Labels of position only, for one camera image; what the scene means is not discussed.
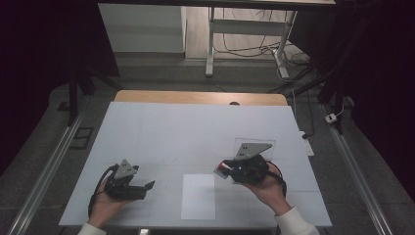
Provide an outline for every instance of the white paper sheet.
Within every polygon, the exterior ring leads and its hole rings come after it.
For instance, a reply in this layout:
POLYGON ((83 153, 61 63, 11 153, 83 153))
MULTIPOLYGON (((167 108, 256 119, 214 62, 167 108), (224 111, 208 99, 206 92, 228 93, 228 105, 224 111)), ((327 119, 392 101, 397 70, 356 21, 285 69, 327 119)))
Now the white paper sheet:
POLYGON ((215 219, 213 174, 183 175, 182 219, 215 219))

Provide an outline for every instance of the floor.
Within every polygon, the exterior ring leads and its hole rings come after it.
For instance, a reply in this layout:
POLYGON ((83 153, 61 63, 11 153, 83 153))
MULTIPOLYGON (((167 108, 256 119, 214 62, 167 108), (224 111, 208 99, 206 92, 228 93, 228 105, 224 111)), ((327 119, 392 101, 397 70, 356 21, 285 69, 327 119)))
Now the floor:
MULTIPOLYGON (((238 11, 234 14, 236 17, 239 16, 238 11)), ((231 17, 232 12, 226 13, 226 16, 231 17)), ((266 59, 218 60, 214 64, 213 77, 205 78, 205 63, 197 60, 203 56, 194 56, 194 59, 187 60, 157 55, 145 58, 125 54, 115 54, 115 56, 121 73, 121 77, 116 81, 125 89, 267 93, 285 83, 276 75, 275 62, 266 59)), ((290 76, 295 76, 301 69, 302 67, 288 68, 290 76)), ((294 87, 313 80, 315 75, 310 73, 304 79, 277 91, 290 93, 294 87)), ((93 96, 79 94, 80 104, 88 104, 83 111, 84 118, 79 129, 89 129, 88 137, 82 138, 82 133, 79 132, 70 142, 70 147, 41 200, 26 234, 65 235, 76 234, 79 230, 79 228, 63 228, 58 223, 93 146, 108 105, 116 94, 113 88, 101 80, 93 78, 93 81, 97 88, 93 96)), ((351 179, 344 158, 330 132, 330 126, 324 121, 321 105, 316 101, 319 89, 320 87, 315 87, 296 99, 288 100, 293 112, 297 114, 299 129, 312 134, 308 140, 315 156, 310 157, 309 160, 333 222, 332 227, 319 228, 319 232, 330 235, 379 234, 373 225, 369 210, 351 179)), ((9 230, 38 175, 66 130, 69 120, 68 109, 66 109, 68 101, 69 93, 66 85, 51 93, 49 108, 44 117, 13 163, 0 177, 0 234, 6 234, 9 230)), ((326 105, 325 108, 330 110, 330 105, 326 105)), ((351 109, 352 105, 346 103, 343 113, 345 138, 381 205, 393 234, 414 234, 414 203, 396 180, 382 156, 355 126, 350 117, 351 109)), ((107 230, 109 234, 137 234, 136 230, 116 228, 107 230)), ((250 232, 154 230, 152 234, 250 234, 250 232)))

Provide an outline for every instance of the metal frame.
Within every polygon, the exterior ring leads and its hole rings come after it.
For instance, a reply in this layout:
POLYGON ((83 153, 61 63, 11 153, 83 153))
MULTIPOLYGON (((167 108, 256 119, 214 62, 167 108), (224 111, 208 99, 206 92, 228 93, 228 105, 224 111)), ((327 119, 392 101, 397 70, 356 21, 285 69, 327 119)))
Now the metal frame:
POLYGON ((205 75, 213 76, 213 36, 215 33, 246 34, 246 35, 269 35, 281 36, 278 50, 273 50, 273 55, 278 66, 278 71, 283 79, 289 78, 287 69, 282 59, 282 54, 293 26, 297 12, 289 12, 287 21, 282 22, 259 22, 240 20, 216 20, 214 18, 214 7, 210 8, 209 36, 207 46, 207 68, 205 75))
POLYGON ((56 171, 59 168, 59 165, 61 164, 62 159, 65 156, 65 153, 67 152, 70 141, 72 140, 77 128, 85 116, 85 112, 89 107, 89 103, 90 98, 86 98, 85 102, 81 103, 79 115, 74 120, 72 126, 68 126, 65 129, 65 132, 61 137, 58 146, 55 148, 50 159, 34 183, 30 193, 24 201, 21 210, 16 216, 15 221, 13 222, 7 234, 24 234, 27 230, 31 220, 34 217, 34 214, 37 211, 37 208, 43 199, 43 196, 45 195, 50 183, 52 182, 53 177, 55 176, 56 171))
MULTIPOLYGON (((323 116, 328 115, 323 105, 320 105, 323 116)), ((389 225, 389 222, 382 211, 381 206, 378 203, 378 200, 372 193, 372 190, 369 187, 369 183, 366 181, 366 178, 363 175, 362 170, 354 157, 350 147, 348 146, 345 137, 341 135, 336 127, 331 124, 330 132, 332 133, 333 139, 335 140, 344 160, 348 172, 350 172, 351 178, 354 181, 354 184, 357 187, 357 191, 360 193, 363 203, 368 208, 369 214, 372 217, 373 224, 378 230, 379 234, 382 235, 392 235, 392 229, 389 225)))

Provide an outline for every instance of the gray triangular object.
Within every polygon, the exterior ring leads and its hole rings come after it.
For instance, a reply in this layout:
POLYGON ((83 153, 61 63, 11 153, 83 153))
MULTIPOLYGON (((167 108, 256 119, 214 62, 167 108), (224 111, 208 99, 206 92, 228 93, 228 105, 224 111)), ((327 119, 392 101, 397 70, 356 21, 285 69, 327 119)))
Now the gray triangular object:
POLYGON ((236 154, 237 160, 250 159, 272 147, 267 143, 243 143, 236 154))
POLYGON ((119 179, 137 173, 137 170, 128 163, 127 160, 122 160, 121 165, 115 173, 114 178, 119 179))

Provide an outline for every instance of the wall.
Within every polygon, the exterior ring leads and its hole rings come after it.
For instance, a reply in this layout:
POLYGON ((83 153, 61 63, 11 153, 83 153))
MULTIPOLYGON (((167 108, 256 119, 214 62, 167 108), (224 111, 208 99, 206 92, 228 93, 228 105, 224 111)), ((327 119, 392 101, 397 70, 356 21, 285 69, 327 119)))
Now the wall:
POLYGON ((114 52, 183 53, 185 7, 99 4, 114 52))

